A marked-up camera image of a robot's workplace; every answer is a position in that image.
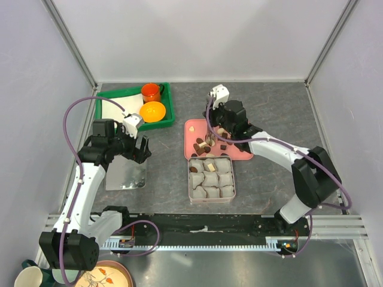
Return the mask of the pink tray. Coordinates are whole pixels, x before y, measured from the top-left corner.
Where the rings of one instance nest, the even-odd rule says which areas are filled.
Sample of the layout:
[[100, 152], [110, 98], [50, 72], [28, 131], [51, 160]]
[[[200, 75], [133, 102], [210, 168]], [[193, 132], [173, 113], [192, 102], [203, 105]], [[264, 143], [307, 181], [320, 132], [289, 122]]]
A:
[[[194, 132], [190, 132], [189, 128], [193, 126]], [[184, 156], [189, 159], [193, 154], [196, 154], [194, 144], [197, 143], [197, 138], [205, 139], [207, 133], [207, 123], [203, 119], [191, 119], [187, 120], [184, 125]], [[216, 141], [215, 145], [211, 147], [210, 152], [214, 156], [220, 156], [222, 154], [228, 155], [235, 161], [246, 161], [253, 158], [252, 154], [247, 152], [241, 152], [236, 146], [229, 145], [223, 141]]]

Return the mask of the white rectangular chocolate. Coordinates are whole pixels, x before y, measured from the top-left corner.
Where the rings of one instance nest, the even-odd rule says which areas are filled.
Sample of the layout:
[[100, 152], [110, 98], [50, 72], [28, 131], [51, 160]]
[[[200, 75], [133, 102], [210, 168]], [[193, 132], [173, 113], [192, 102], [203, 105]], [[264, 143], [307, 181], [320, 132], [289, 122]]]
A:
[[214, 165], [213, 164], [208, 164], [208, 169], [209, 169], [209, 171], [210, 172], [215, 172], [216, 171], [216, 169], [215, 169], [215, 167], [214, 167]]

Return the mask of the pink chocolate tin box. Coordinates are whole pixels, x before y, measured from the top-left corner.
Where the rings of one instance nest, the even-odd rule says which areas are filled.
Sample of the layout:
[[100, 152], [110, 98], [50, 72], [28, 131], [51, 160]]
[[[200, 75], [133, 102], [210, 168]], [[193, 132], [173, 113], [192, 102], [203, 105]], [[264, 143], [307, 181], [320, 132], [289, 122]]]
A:
[[[210, 172], [208, 164], [216, 171]], [[236, 196], [233, 163], [229, 156], [192, 157], [187, 162], [188, 195], [190, 203], [228, 203]], [[197, 168], [192, 173], [189, 168]]]

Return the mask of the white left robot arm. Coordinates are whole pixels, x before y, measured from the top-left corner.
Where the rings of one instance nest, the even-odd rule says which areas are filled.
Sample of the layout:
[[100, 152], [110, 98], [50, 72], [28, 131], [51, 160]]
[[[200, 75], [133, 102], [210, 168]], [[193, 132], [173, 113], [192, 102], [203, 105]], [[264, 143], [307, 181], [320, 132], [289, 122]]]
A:
[[129, 114], [121, 123], [113, 119], [93, 121], [92, 134], [77, 152], [80, 163], [63, 211], [52, 231], [42, 232], [39, 238], [52, 269], [92, 270], [107, 239], [114, 232], [125, 235], [130, 231], [125, 207], [108, 206], [94, 223], [89, 221], [96, 193], [114, 158], [122, 156], [142, 164], [151, 156], [148, 137], [138, 139], [143, 123], [138, 114]]

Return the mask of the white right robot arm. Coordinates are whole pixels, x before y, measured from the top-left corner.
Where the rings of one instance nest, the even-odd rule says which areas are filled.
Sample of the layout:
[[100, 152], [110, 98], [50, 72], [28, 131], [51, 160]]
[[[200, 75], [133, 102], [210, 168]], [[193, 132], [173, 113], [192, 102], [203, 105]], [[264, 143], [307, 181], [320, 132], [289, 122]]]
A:
[[230, 135], [228, 143], [240, 151], [266, 158], [292, 174], [295, 194], [275, 214], [274, 228], [278, 234], [290, 234], [301, 217], [324, 205], [337, 190], [344, 189], [324, 148], [294, 146], [271, 136], [248, 121], [242, 102], [222, 102], [212, 97], [204, 116], [210, 132], [222, 127]]

